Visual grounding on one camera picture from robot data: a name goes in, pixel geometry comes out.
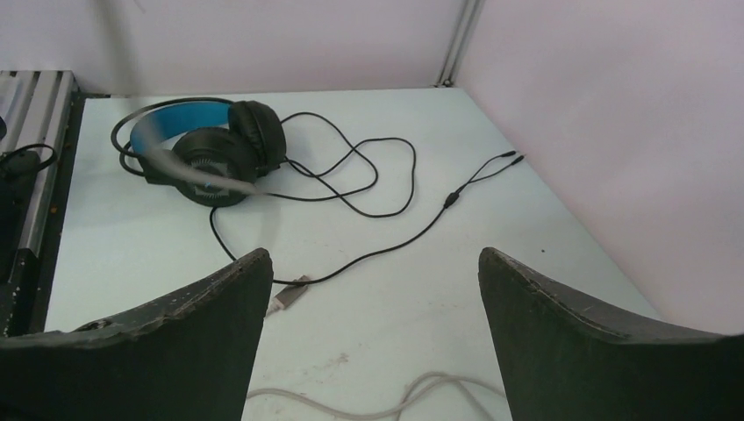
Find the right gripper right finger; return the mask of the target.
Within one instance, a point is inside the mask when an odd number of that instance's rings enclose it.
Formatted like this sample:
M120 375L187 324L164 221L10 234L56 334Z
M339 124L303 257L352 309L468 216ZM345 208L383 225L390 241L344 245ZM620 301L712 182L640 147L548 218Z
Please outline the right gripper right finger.
M624 310L493 247L478 281L513 419L742 419L741 335Z

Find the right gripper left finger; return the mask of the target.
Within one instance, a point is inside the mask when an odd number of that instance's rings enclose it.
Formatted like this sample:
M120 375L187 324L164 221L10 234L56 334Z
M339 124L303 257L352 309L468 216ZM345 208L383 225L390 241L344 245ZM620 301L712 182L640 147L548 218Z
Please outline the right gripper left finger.
M71 332L3 339L2 419L241 419L272 280L258 248Z

